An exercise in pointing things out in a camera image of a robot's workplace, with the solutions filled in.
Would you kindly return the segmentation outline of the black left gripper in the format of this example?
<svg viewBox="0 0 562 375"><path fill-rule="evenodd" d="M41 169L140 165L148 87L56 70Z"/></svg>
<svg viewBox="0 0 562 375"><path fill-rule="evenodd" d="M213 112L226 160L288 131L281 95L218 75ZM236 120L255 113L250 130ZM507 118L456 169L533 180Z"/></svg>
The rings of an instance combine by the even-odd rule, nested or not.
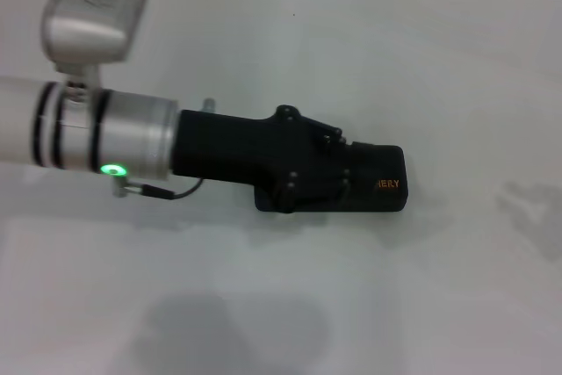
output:
<svg viewBox="0 0 562 375"><path fill-rule="evenodd" d="M267 119L179 113L172 174L255 186L281 213L296 206L345 206L351 167L305 168L307 160L377 160L378 149L350 144L342 129L279 106Z"/></svg>

